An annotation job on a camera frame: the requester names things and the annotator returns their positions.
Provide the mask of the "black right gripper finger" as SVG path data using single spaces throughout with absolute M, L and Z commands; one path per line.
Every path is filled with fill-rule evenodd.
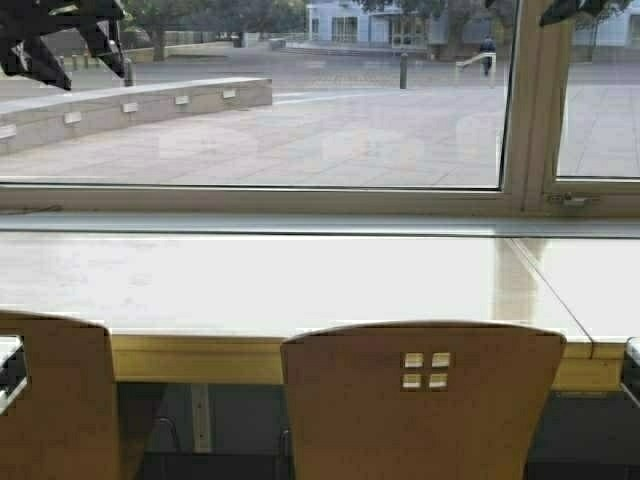
M 124 53 L 120 39 L 120 22 L 126 17 L 84 15 L 82 37 L 93 58 L 101 60 L 117 77 L 126 75 Z

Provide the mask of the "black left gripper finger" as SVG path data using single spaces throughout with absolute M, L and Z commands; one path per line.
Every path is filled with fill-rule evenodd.
M 19 33 L 1 30 L 1 70 L 8 77 L 20 76 L 64 91 L 72 89 L 72 80 L 43 40 L 59 33 L 44 30 Z

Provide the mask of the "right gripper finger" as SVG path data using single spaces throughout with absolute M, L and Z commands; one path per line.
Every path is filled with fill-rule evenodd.
M 632 1 L 555 0 L 540 16 L 539 26 L 551 26 L 575 19 L 582 23 L 599 23 L 623 13 Z

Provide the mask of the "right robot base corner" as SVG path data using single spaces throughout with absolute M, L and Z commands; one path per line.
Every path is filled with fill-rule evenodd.
M 638 337 L 626 342 L 620 379 L 622 390 L 636 407 L 639 406 L 639 344 Z

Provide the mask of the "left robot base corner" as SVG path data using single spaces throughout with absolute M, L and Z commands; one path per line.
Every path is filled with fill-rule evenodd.
M 1 336 L 1 409 L 2 415 L 15 403 L 28 384 L 27 359 L 23 338 Z

